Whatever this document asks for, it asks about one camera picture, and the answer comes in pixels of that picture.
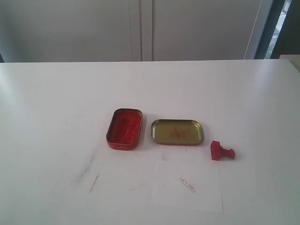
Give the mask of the dark window frame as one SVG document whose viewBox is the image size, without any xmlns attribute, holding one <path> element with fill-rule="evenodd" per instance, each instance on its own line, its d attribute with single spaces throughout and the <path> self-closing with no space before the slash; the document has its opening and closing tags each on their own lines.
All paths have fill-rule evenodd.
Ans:
<svg viewBox="0 0 300 225">
<path fill-rule="evenodd" d="M 264 59 L 276 24 L 280 17 L 280 12 L 284 7 L 283 0 L 274 0 L 271 10 L 267 17 L 262 36 L 256 50 L 255 59 Z M 299 55 L 300 53 L 300 2 L 298 0 L 290 1 L 285 20 L 277 36 L 274 48 L 270 55 L 271 59 L 279 59 L 281 55 Z"/>
</svg>

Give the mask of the red rubber stamp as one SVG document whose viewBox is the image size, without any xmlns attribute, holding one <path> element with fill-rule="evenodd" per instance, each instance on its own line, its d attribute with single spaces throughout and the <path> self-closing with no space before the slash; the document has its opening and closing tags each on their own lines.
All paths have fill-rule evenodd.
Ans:
<svg viewBox="0 0 300 225">
<path fill-rule="evenodd" d="M 228 157 L 231 159 L 235 159 L 235 152 L 233 149 L 224 149 L 220 142 L 212 141 L 210 145 L 211 159 L 215 161 L 219 161 L 223 157 Z"/>
</svg>

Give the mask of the grey cabinet doors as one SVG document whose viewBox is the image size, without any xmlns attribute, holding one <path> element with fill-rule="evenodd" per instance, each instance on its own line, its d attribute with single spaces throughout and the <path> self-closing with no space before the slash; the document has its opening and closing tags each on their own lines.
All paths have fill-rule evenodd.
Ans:
<svg viewBox="0 0 300 225">
<path fill-rule="evenodd" d="M 3 0 L 5 62 L 253 59 L 270 0 Z"/>
</svg>

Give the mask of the red ink pad tin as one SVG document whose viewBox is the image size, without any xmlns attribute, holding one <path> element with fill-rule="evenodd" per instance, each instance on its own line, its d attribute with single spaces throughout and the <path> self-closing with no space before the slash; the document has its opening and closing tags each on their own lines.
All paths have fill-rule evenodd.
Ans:
<svg viewBox="0 0 300 225">
<path fill-rule="evenodd" d="M 143 122 L 138 109 L 120 108 L 113 116 L 106 134 L 108 146 L 114 150 L 130 151 L 137 147 Z"/>
</svg>

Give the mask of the white paper sheet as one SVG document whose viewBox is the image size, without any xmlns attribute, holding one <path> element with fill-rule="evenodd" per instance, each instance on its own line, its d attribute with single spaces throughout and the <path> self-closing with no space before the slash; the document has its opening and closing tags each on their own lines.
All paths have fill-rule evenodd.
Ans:
<svg viewBox="0 0 300 225">
<path fill-rule="evenodd" d="M 158 161 L 151 201 L 157 205 L 222 214 L 219 177 L 219 170 L 207 163 Z"/>
</svg>

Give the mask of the gold tin lid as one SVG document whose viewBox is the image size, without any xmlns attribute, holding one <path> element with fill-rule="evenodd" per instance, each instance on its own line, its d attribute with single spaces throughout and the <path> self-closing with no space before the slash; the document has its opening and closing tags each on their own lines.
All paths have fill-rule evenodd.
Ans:
<svg viewBox="0 0 300 225">
<path fill-rule="evenodd" d="M 158 119 L 151 125 L 151 138 L 158 144 L 195 146 L 203 141 L 203 129 L 195 120 Z"/>
</svg>

